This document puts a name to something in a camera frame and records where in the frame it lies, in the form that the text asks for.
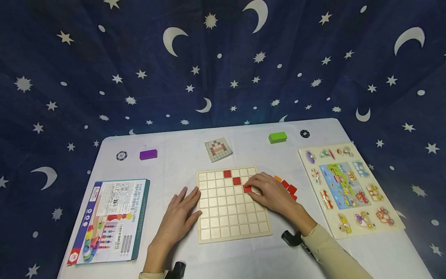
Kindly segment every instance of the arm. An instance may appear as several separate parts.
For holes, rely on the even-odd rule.
[[[180,194],[174,195],[167,207],[160,228],[147,248],[147,257],[140,279],[163,279],[167,270],[164,270],[164,262],[167,254],[175,243],[180,241],[190,230],[192,225],[202,214],[197,211],[189,215],[191,209],[200,199],[201,192],[195,187],[192,192],[185,197],[187,188],[184,187]]]
[[[249,192],[248,195],[289,219],[301,232],[303,241],[332,279],[372,279],[367,271],[311,218],[303,206],[290,197],[275,178],[262,172],[252,176],[244,186],[255,186],[262,190],[262,196],[254,192]]]

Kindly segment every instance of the poker chip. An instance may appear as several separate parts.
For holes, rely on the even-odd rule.
[[[127,152],[121,151],[118,154],[116,154],[116,160],[123,161],[127,158]]]
[[[304,138],[310,137],[310,132],[308,132],[307,130],[302,130],[301,136]]]

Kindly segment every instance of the wooden puzzle board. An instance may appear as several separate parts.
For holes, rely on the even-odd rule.
[[[203,212],[197,222],[199,244],[273,234],[268,211],[243,187],[256,173],[256,166],[197,171],[198,209]]]
[[[303,148],[299,155],[334,238],[405,229],[353,144]]]

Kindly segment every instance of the starry backdrop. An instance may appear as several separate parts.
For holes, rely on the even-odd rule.
[[[57,276],[105,137],[336,117],[445,278],[445,5],[3,1],[0,277]]]

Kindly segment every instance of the beige sleeve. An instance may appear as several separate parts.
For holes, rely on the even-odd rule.
[[[302,240],[330,278],[373,279],[319,224]]]
[[[164,279],[167,275],[168,270],[162,273],[140,273],[138,279]]]

